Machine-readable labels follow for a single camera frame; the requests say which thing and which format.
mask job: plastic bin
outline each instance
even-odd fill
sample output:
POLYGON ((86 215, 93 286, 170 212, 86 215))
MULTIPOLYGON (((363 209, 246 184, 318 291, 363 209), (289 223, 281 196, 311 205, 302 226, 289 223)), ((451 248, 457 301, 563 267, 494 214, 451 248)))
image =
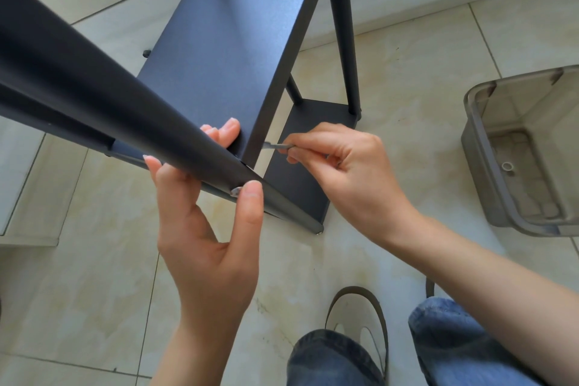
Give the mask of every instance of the plastic bin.
POLYGON ((488 222, 579 236, 579 66, 479 84, 464 106, 461 141, 488 222))

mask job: person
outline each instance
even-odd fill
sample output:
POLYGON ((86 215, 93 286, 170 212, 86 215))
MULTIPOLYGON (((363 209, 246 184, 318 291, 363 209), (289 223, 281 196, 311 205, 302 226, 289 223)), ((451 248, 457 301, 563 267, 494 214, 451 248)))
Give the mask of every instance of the person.
MULTIPOLYGON (((240 131, 236 119, 201 128, 223 147, 240 131)), ((420 214, 377 136, 322 123, 284 143, 295 145, 288 161, 308 169, 349 223, 454 300, 429 297, 409 318, 430 385, 579 384, 576 293, 420 214)), ((157 189, 159 251, 181 301, 180 322, 151 385, 215 386, 257 286, 262 187, 242 187, 231 239, 218 242, 196 205, 200 182, 153 157, 145 162, 157 189)), ((386 358, 378 300, 347 287, 330 306, 325 329, 296 343, 287 384, 383 385, 386 358)))

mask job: pant leg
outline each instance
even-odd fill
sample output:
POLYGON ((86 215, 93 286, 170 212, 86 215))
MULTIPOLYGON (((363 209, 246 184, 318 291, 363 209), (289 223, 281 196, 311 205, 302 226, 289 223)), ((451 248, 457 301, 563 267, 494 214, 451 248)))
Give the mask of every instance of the pant leg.
POLYGON ((331 330, 303 336, 287 367, 288 386, 384 386, 370 354, 352 339, 331 330))
POLYGON ((545 385, 450 299, 428 298, 408 324, 430 386, 545 385))

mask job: person's left hand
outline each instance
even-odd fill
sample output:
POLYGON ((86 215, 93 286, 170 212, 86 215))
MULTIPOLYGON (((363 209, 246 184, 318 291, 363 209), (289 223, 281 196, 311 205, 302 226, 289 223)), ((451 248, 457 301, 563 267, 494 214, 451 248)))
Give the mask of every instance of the person's left hand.
MULTIPOLYGON (((219 130, 209 125, 201 129, 228 147, 240 126, 229 119, 219 130)), ((231 240, 220 243, 197 206, 201 182, 152 156, 145 156, 145 162, 157 188, 157 245, 181 299, 179 327, 202 348, 233 343, 257 285, 264 219, 261 183, 253 180, 243 186, 231 240)))

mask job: hand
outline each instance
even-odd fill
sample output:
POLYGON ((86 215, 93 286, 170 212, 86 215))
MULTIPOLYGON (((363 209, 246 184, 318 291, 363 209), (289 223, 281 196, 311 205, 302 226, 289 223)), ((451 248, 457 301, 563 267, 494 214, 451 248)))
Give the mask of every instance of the hand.
MULTIPOLYGON (((209 125, 201 129, 228 147, 240 126, 229 119, 219 130, 209 125)), ((243 186, 231 240, 219 243, 197 206, 201 182, 152 156, 145 156, 145 162, 157 188, 157 245, 181 299, 179 327, 206 349, 232 344, 257 285, 264 218, 261 183, 254 180, 243 186)))
POLYGON ((284 144, 290 163, 300 162, 319 182, 338 212, 358 231, 387 247, 409 218, 418 215, 390 167, 379 137, 322 122, 284 144))

